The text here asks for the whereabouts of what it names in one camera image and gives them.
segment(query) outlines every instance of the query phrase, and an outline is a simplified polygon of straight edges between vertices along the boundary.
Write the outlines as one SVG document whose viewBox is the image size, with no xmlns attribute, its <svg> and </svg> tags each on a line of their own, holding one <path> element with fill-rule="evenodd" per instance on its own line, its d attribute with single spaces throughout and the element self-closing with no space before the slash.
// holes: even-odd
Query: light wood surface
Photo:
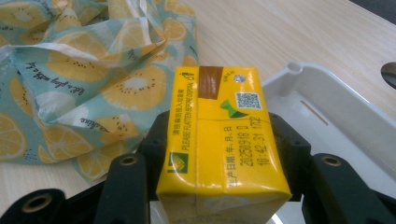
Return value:
<svg viewBox="0 0 396 224">
<path fill-rule="evenodd" d="M 186 0 L 198 22 L 201 65 L 256 66 L 262 79 L 287 62 L 327 67 L 396 120 L 396 90 L 381 77 L 396 62 L 396 25 L 347 0 Z M 54 165 L 0 163 L 0 216 L 36 189 L 67 197 L 88 188 L 70 161 Z"/>
</svg>

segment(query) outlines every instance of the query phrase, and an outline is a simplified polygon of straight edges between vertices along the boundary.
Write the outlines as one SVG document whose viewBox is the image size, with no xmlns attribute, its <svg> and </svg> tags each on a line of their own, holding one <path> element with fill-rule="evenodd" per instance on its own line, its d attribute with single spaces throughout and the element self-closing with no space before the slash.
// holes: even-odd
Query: qr code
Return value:
<svg viewBox="0 0 396 224">
<path fill-rule="evenodd" d="M 237 92 L 236 103 L 239 108 L 262 109 L 259 94 L 254 92 Z"/>
</svg>

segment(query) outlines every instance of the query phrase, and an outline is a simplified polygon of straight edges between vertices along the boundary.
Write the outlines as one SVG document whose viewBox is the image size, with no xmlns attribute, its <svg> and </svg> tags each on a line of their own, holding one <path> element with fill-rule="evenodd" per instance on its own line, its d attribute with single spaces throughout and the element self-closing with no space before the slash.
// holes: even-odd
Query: white container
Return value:
<svg viewBox="0 0 396 224">
<path fill-rule="evenodd" d="M 347 160 L 371 188 L 396 198 L 396 122 L 324 67 L 289 63 L 262 83 L 268 110 L 312 146 Z M 304 223 L 286 203 L 268 223 Z"/>
</svg>

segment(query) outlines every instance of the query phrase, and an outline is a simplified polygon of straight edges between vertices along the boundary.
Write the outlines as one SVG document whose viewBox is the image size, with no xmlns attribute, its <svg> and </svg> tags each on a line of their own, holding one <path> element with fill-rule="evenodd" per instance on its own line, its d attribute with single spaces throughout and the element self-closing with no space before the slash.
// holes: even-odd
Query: black holder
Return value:
<svg viewBox="0 0 396 224">
<path fill-rule="evenodd" d="M 0 224 L 146 224 L 149 201 L 163 168 L 169 112 L 159 115 L 136 153 L 116 158 L 106 181 L 66 200 L 58 189 L 41 189 L 17 200 Z M 396 223 L 396 200 L 369 189 L 340 157 L 311 156 L 311 146 L 280 116 L 270 114 L 279 158 L 292 198 L 303 198 L 308 224 Z"/>
</svg>

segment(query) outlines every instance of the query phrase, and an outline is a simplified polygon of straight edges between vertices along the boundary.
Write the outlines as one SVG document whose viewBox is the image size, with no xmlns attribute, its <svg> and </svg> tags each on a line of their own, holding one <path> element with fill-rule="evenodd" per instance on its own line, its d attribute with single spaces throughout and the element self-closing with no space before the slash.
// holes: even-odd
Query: juice box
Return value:
<svg viewBox="0 0 396 224">
<path fill-rule="evenodd" d="M 254 67 L 179 67 L 158 197 L 171 223 L 265 223 L 290 198 Z"/>
</svg>

